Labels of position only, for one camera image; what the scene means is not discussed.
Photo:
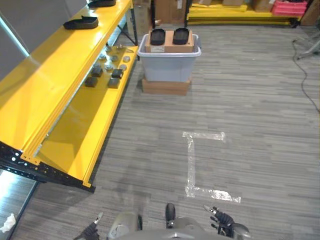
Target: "yellow pallet rack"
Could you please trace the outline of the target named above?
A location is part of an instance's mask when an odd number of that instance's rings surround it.
[[[135,36],[130,40],[138,45],[132,0],[117,0],[115,6],[95,10],[85,6],[73,19],[95,16],[98,27],[60,27],[0,81],[1,169],[95,190],[90,177],[138,47],[112,47],[106,59],[97,59],[129,9]],[[112,62],[111,55],[118,60]],[[130,61],[123,62],[124,56]],[[126,65],[118,88],[107,87],[111,73],[105,69],[94,88],[84,86],[95,62],[114,68]]]
[[[255,12],[246,3],[239,7],[230,7],[223,6],[220,0],[214,0],[210,6],[199,6],[195,3],[189,6],[191,7],[186,14],[185,26],[187,24],[291,25],[291,19],[296,21],[301,19],[296,16],[274,16],[272,12]]]

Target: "label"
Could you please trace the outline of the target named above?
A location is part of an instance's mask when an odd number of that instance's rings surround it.
[[[177,1],[177,9],[182,9],[182,0]]]
[[[159,45],[159,46],[151,45],[150,51],[151,51],[151,53],[164,53],[165,52],[165,45]]]

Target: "brown cardboard box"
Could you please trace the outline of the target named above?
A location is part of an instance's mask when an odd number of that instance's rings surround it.
[[[192,0],[193,4],[211,5],[211,0]]]
[[[133,0],[133,4],[150,8],[151,0]]]
[[[320,15],[320,0],[313,0],[302,17],[301,25],[314,26]]]
[[[165,31],[164,52],[165,53],[192,53],[194,50],[194,38],[192,31],[189,31],[188,42],[184,45],[173,44],[174,39],[173,30]]]
[[[152,29],[150,9],[147,6],[134,6],[135,26],[138,35],[147,34]],[[131,12],[125,15],[128,32],[134,35]]]
[[[186,0],[154,0],[155,19],[163,24],[179,24],[185,20]]]
[[[145,51],[147,53],[192,53],[194,50],[194,38],[192,37],[192,31],[189,32],[188,42],[184,45],[173,44],[174,39],[173,30],[165,31],[165,41],[162,45],[150,45],[150,33],[144,44]]]
[[[252,0],[252,8],[257,13],[268,13],[276,0]]]
[[[187,95],[191,78],[187,82],[183,81],[147,81],[142,80],[142,90],[146,94],[171,94]]]
[[[151,45],[150,44],[150,36],[151,31],[149,31],[148,38],[144,44],[145,51],[147,53],[164,53],[165,52],[165,44],[162,45]]]
[[[241,6],[244,3],[244,0],[223,0],[222,5],[225,6]]]

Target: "white paper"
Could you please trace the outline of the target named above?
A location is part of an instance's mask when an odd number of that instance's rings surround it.
[[[182,9],[182,0],[177,1],[177,9]]]
[[[5,233],[10,231],[10,229],[16,224],[16,219],[13,213],[10,214],[10,216],[8,216],[6,218],[6,221],[3,224],[3,227],[0,228],[0,230]]]
[[[165,45],[159,45],[159,46],[151,45],[150,52],[151,53],[164,53],[165,52]]]

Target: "metal washer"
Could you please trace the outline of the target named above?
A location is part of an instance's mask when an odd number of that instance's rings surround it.
[[[125,71],[125,70],[127,70],[127,65],[121,64],[121,65],[119,66],[119,69],[122,69],[123,71]]]
[[[124,57],[123,57],[123,61],[124,61],[125,63],[130,62],[130,56],[124,56]]]

